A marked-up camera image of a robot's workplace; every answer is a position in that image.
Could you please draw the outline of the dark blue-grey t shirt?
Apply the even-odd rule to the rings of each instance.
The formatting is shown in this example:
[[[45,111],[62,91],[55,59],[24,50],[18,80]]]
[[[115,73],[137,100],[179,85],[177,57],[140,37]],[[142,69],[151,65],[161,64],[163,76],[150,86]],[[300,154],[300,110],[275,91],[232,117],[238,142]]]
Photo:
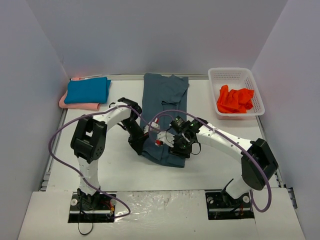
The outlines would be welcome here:
[[[146,73],[143,77],[142,117],[150,122],[155,115],[165,110],[187,111],[189,78],[176,75],[164,76]],[[142,156],[155,164],[184,168],[185,158],[169,153],[169,147],[155,145],[156,134],[144,142]]]

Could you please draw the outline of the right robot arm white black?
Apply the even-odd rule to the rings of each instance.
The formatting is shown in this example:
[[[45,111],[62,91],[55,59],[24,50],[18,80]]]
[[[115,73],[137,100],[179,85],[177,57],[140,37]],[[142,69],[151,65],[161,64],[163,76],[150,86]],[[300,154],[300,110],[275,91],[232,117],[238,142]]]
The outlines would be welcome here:
[[[170,126],[176,132],[173,146],[169,148],[173,155],[189,158],[192,145],[200,144],[213,147],[241,164],[241,176],[230,180],[220,192],[226,206],[234,206],[250,190],[261,191],[279,167],[268,143],[262,138],[237,137],[201,118],[185,121],[177,116]]]

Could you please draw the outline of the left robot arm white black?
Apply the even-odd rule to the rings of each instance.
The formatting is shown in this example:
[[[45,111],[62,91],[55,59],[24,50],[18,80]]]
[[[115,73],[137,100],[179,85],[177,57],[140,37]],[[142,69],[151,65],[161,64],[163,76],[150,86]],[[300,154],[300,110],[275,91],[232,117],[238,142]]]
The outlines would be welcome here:
[[[81,173],[77,194],[89,209],[97,208],[103,195],[98,192],[101,189],[98,181],[98,159],[105,150],[107,131],[122,123],[129,133],[129,145],[139,156],[149,137],[136,122],[138,115],[142,113],[137,102],[122,97],[110,107],[115,109],[101,116],[80,119],[70,143]]]

